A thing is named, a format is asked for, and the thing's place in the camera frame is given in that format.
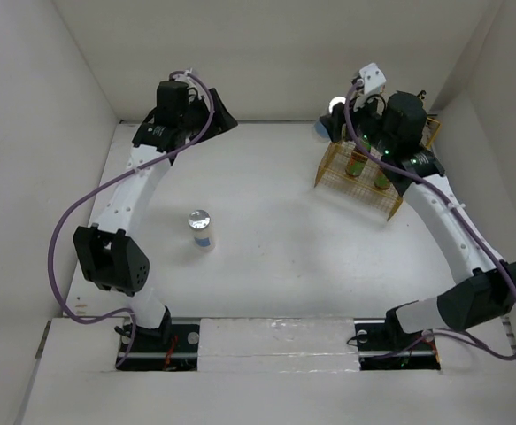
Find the glass oil bottle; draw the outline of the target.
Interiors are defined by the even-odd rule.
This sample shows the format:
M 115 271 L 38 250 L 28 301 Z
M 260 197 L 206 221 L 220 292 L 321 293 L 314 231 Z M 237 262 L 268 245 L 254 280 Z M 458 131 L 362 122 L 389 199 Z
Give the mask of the glass oil bottle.
M 417 98 L 422 102 L 422 103 L 425 103 L 426 102 L 426 99 L 427 99 L 427 92 L 425 90 L 421 90 L 418 95 L 417 95 Z

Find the red sauce bottle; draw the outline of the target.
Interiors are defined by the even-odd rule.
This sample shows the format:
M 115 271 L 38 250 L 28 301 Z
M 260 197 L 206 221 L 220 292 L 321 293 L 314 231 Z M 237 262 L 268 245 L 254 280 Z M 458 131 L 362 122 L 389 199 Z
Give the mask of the red sauce bottle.
M 364 171 L 366 162 L 367 156 L 357 148 L 354 148 L 350 154 L 348 164 L 345 167 L 345 173 L 353 178 L 359 177 Z
M 378 190 L 388 190 L 391 186 L 391 182 L 384 173 L 384 169 L 379 166 L 373 179 L 374 187 Z

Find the silver-lid spice jar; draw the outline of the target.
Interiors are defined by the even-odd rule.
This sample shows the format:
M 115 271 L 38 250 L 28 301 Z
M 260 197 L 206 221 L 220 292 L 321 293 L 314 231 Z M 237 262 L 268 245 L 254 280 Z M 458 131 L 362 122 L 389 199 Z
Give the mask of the silver-lid spice jar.
M 202 209 L 195 210 L 188 216 L 188 225 L 195 245 L 203 251 L 212 251 L 215 241 L 210 214 Z
M 339 143 L 342 140 L 345 97 L 334 97 L 323 115 L 314 124 L 316 134 L 323 140 Z

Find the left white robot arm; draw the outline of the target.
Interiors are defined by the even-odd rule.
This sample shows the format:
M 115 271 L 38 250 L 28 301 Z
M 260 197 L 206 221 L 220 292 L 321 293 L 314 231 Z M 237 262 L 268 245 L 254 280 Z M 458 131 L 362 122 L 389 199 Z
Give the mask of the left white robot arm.
M 73 244 L 85 280 L 117 294 L 134 313 L 135 325 L 118 328 L 137 334 L 153 351 L 171 343 L 171 314 L 158 299 L 150 278 L 150 260 L 136 242 L 150 200 L 178 150 L 235 128 L 215 88 L 192 80 L 158 84 L 156 105 L 138 127 L 126 164 L 128 176 L 116 183 L 107 206 L 88 227 L 79 226 Z

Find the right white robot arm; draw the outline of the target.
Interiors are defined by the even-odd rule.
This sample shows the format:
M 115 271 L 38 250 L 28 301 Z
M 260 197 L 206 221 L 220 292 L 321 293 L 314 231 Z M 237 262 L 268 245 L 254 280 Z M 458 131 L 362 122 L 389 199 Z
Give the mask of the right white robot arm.
M 333 143 L 358 144 L 401 198 L 420 216 L 451 271 L 451 288 L 435 297 L 390 309 L 383 337 L 405 348 L 416 333 L 446 328 L 462 333 L 516 308 L 516 261 L 494 250 L 454 195 L 443 165 L 421 142 L 427 113 L 422 100 L 397 92 L 382 109 L 378 95 L 357 91 L 334 98 L 320 116 Z

